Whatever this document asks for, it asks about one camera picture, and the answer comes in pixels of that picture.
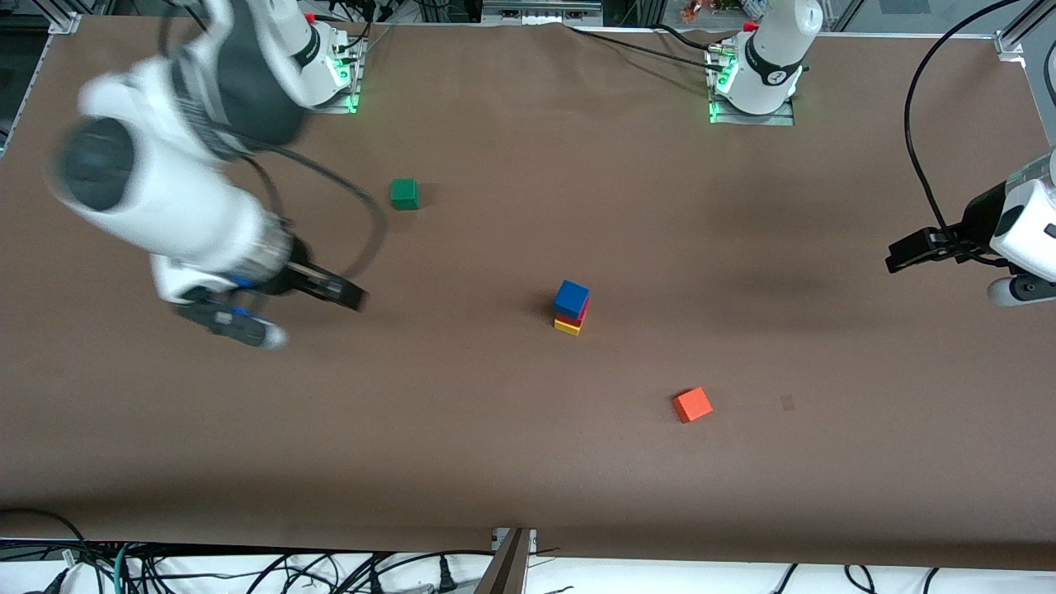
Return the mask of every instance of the green cube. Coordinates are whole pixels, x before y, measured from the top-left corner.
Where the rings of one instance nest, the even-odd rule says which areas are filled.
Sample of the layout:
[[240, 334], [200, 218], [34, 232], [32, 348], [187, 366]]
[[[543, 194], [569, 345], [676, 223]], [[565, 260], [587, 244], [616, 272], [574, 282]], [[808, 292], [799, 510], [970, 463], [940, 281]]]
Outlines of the green cube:
[[417, 210], [421, 207], [418, 202], [418, 184], [410, 178], [393, 180], [389, 198], [392, 200], [393, 208], [397, 210]]

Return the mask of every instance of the metal bracket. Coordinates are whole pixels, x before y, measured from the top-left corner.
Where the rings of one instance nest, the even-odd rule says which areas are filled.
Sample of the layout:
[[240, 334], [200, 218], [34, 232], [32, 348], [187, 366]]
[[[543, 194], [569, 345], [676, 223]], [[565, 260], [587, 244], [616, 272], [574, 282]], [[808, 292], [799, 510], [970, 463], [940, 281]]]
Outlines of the metal bracket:
[[492, 547], [498, 552], [488, 563], [474, 594], [523, 594], [528, 556], [535, 547], [535, 531], [529, 528], [497, 528], [492, 533]]
[[755, 115], [735, 108], [730, 100], [716, 90], [725, 83], [725, 76], [735, 66], [736, 51], [727, 43], [713, 43], [704, 52], [704, 62], [723, 67], [722, 72], [708, 71], [708, 119], [712, 124], [743, 124], [749, 126], [794, 126], [792, 99], [787, 98], [773, 113]]
[[1008, 26], [994, 34], [994, 45], [1001, 61], [1022, 60], [1023, 47], [1020, 42], [1034, 31], [1049, 15], [1056, 11], [1056, 0], [1033, 0], [1023, 12], [1012, 19]]
[[[347, 43], [347, 34], [343, 31], [341, 43]], [[339, 56], [351, 60], [347, 64], [335, 66], [338, 76], [347, 77], [348, 86], [341, 90], [331, 100], [312, 108], [315, 113], [356, 113], [359, 111], [359, 94], [363, 89], [363, 71], [366, 68], [366, 51], [371, 40], [363, 38], [354, 48], [346, 51], [347, 55]]]
[[60, 5], [56, 0], [33, 0], [33, 3], [40, 8], [40, 13], [51, 23], [48, 27], [49, 35], [74, 33], [77, 31], [77, 25], [80, 24], [81, 12], [92, 14], [92, 7], [80, 2], [65, 2], [65, 5]]
[[997, 50], [997, 58], [1003, 62], [1022, 60], [1023, 45], [1016, 43], [1010, 47], [1006, 43], [1007, 39], [1004, 37], [1004, 32], [998, 31], [994, 34], [994, 49]]
[[52, 21], [52, 24], [48, 26], [49, 35], [70, 35], [72, 33], [77, 33], [77, 27], [80, 26], [81, 15], [77, 13], [67, 13], [70, 17], [63, 22]]

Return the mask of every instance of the blue cube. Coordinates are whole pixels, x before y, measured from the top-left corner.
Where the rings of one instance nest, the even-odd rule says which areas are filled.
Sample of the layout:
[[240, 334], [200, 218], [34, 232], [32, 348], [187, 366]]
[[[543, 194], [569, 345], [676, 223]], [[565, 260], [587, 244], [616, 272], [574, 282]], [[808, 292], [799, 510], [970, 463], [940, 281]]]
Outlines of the blue cube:
[[553, 298], [553, 311], [571, 319], [578, 319], [587, 305], [590, 290], [570, 280], [561, 283], [558, 296]]

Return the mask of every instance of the wire bundle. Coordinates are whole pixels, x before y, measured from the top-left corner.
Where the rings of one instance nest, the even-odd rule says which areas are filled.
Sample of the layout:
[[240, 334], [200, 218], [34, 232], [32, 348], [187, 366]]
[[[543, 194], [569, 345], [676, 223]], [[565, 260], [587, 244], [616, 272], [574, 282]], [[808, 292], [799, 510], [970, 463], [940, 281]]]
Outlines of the wire bundle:
[[[490, 551], [456, 550], [427, 553], [401, 559], [381, 569], [380, 563], [390, 559], [394, 553], [374, 552], [371, 556], [340, 579], [340, 568], [334, 556], [340, 553], [357, 553], [355, 551], [319, 551], [319, 550], [288, 550], [288, 549], [261, 549], [261, 547], [230, 547], [230, 546], [199, 546], [185, 544], [158, 544], [158, 543], [107, 543], [89, 542], [76, 526], [62, 516], [36, 509], [32, 507], [11, 507], [0, 509], [0, 518], [11, 515], [32, 515], [50, 518], [60, 522], [69, 530], [75, 541], [60, 542], [55, 540], [10, 540], [0, 539], [0, 552], [12, 549], [39, 547], [33, 553], [20, 553], [11, 557], [0, 557], [0, 561], [23, 559], [34, 556], [46, 556], [57, 551], [72, 551], [78, 555], [77, 562], [86, 564], [96, 572], [99, 594], [107, 594], [105, 581], [112, 586], [114, 594], [176, 594], [169, 586], [169, 581], [194, 578], [214, 579], [237, 579], [256, 575], [252, 583], [245, 594], [252, 594], [258, 587], [269, 575], [277, 571], [282, 571], [286, 578], [281, 590], [282, 594], [288, 594], [290, 589], [303, 578], [323, 583], [328, 588], [328, 594], [350, 594], [363, 591], [364, 588], [378, 576], [401, 568], [409, 563], [446, 557], [452, 555], [493, 555]], [[158, 571], [158, 565], [168, 557], [186, 555], [213, 555], [219, 553], [230, 554], [232, 549], [239, 553], [251, 554], [279, 554], [271, 563], [260, 572], [244, 574], [215, 574], [215, 573], [176, 573], [166, 574]], [[291, 567], [290, 559], [295, 555], [317, 554], [319, 557], [305, 563], [303, 567]], [[333, 570], [333, 580], [327, 576], [323, 577], [318, 570], [313, 571], [317, 565], [328, 562]], [[138, 575], [133, 575], [133, 565], [138, 565]]]

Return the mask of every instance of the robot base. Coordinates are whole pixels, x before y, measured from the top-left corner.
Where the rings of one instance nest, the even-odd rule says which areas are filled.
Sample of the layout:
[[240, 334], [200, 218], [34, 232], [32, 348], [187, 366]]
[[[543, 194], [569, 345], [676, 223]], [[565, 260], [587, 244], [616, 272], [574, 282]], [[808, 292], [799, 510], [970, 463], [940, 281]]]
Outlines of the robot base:
[[704, 62], [721, 66], [721, 72], [708, 71], [708, 119], [712, 124], [742, 124], [747, 126], [793, 126], [795, 118], [792, 113], [792, 99], [785, 99], [781, 107], [773, 113], [755, 115], [746, 113], [730, 103], [724, 95], [718, 92], [717, 87], [720, 80], [730, 76], [733, 70], [731, 62], [736, 55], [736, 49], [730, 44], [731, 40], [725, 40], [720, 44], [713, 45], [713, 50], [704, 52]]
[[[337, 30], [337, 42], [347, 45], [348, 34]], [[355, 41], [352, 48], [337, 54], [332, 68], [342, 80], [347, 80], [348, 86], [341, 89], [331, 100], [310, 108], [314, 113], [356, 113], [359, 111], [359, 94], [363, 88], [363, 71], [366, 68], [366, 50], [370, 39], [363, 38]]]

